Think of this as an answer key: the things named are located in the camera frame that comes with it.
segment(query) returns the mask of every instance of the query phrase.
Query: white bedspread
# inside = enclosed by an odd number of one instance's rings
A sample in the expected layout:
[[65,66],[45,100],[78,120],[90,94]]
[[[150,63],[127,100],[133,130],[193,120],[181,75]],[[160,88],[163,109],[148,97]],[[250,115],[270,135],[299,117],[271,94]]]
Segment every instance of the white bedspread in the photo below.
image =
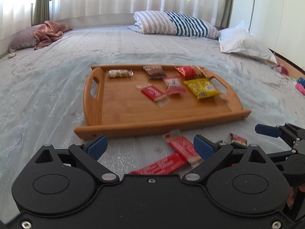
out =
[[[142,35],[122,26],[74,29],[49,47],[23,49],[13,59],[0,60],[2,221],[18,213],[10,189],[40,146],[50,143],[55,148],[66,148],[82,141],[73,128],[84,124],[82,92],[90,66],[124,63],[205,66],[235,89],[245,109],[252,109],[245,121],[184,132],[191,141],[196,134],[216,141],[233,132],[270,153],[289,147],[279,139],[257,136],[257,123],[290,122],[305,127],[305,98],[291,81],[260,61],[221,53],[217,41]],[[161,135],[112,139],[99,162],[122,178],[170,153],[172,149]]]

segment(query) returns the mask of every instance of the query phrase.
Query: pink cloth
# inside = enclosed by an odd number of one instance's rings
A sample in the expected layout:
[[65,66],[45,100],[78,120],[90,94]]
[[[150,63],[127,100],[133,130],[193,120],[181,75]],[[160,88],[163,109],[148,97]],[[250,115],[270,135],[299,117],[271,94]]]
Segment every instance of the pink cloth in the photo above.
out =
[[296,84],[295,88],[302,94],[305,95],[305,89],[302,84]]
[[72,30],[67,24],[45,21],[33,33],[37,40],[34,50],[49,46],[52,42],[62,38],[63,33]]

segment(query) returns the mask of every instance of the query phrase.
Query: blue and white striped pillow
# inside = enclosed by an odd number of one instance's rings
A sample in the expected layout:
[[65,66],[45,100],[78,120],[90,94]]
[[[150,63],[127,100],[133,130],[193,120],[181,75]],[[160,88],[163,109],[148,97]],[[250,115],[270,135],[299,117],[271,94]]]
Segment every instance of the blue and white striped pillow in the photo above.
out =
[[136,23],[128,28],[143,34],[170,34],[216,39],[219,31],[203,20],[161,11],[138,11],[134,13]]
[[206,21],[174,12],[165,13],[170,17],[170,21],[176,25],[176,35],[206,37],[208,39],[216,39],[219,36],[219,31]]

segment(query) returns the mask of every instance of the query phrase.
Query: green curtain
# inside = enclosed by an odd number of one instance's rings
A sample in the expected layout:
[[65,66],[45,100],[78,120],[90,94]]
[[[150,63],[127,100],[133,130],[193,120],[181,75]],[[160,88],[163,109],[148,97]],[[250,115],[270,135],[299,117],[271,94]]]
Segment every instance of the green curtain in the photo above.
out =
[[32,25],[42,24],[44,21],[50,20],[49,0],[36,0]]
[[221,27],[227,28],[230,24],[233,0],[226,0],[224,16],[222,17]]

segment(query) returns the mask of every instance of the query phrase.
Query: pillow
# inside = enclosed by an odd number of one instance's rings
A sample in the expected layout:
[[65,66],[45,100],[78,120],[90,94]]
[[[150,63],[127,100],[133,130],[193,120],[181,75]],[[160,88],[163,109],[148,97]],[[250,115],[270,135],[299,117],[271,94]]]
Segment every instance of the pillow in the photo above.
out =
[[138,11],[134,13],[136,23],[128,28],[143,34],[169,34],[197,36],[216,39],[219,31],[210,23],[194,17],[161,11]]
[[36,39],[33,37],[33,33],[40,25],[28,27],[25,30],[17,33],[9,46],[8,52],[34,47],[36,44]]
[[277,63],[274,54],[255,39],[244,22],[235,28],[226,28],[219,31],[220,51],[239,53],[255,59],[265,59]]

